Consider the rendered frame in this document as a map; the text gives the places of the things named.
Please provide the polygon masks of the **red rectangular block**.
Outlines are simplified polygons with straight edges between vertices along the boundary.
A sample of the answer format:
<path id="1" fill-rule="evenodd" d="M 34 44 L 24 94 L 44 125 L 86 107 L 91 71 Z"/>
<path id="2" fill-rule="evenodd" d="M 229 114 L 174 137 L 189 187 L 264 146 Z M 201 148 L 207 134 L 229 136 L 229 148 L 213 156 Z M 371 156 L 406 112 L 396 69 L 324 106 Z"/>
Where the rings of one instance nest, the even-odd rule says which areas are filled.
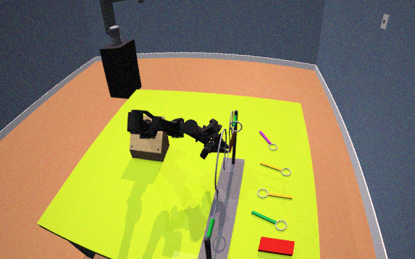
<path id="1" fill-rule="evenodd" d="M 258 251 L 278 255 L 292 256 L 294 245 L 294 241 L 261 237 Z"/>

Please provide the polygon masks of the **green handle with grey loop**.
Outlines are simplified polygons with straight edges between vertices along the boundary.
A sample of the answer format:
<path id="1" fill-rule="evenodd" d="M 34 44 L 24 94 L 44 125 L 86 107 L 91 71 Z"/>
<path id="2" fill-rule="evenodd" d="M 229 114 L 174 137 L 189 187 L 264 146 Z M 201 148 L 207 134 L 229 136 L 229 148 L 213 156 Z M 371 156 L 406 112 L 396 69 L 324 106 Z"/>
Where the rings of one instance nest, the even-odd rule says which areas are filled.
<path id="1" fill-rule="evenodd" d="M 285 222 L 285 224 L 286 224 L 286 226 L 285 226 L 285 228 L 284 229 L 278 229 L 277 228 L 277 223 L 279 222 L 279 221 L 275 221 L 275 220 L 273 220 L 273 219 L 271 219 L 271 218 L 268 218 L 267 216 L 263 216 L 262 214 L 260 214 L 260 213 L 258 213 L 258 212 L 256 212 L 256 211 L 252 211 L 251 212 L 251 214 L 253 214 L 253 215 L 255 215 L 255 216 L 258 216 L 259 218 L 262 218 L 262 219 L 264 219 L 264 220 L 266 220 L 266 221 L 268 221 L 268 222 L 271 222 L 271 223 L 273 223 L 273 224 L 275 224 L 275 227 L 276 227 L 276 229 L 277 230 L 279 230 L 279 231 L 283 231 L 283 230 L 285 230 L 286 228 L 287 228 L 287 223 L 284 221 L 284 220 L 279 220 L 279 221 L 283 221 L 283 222 Z"/>

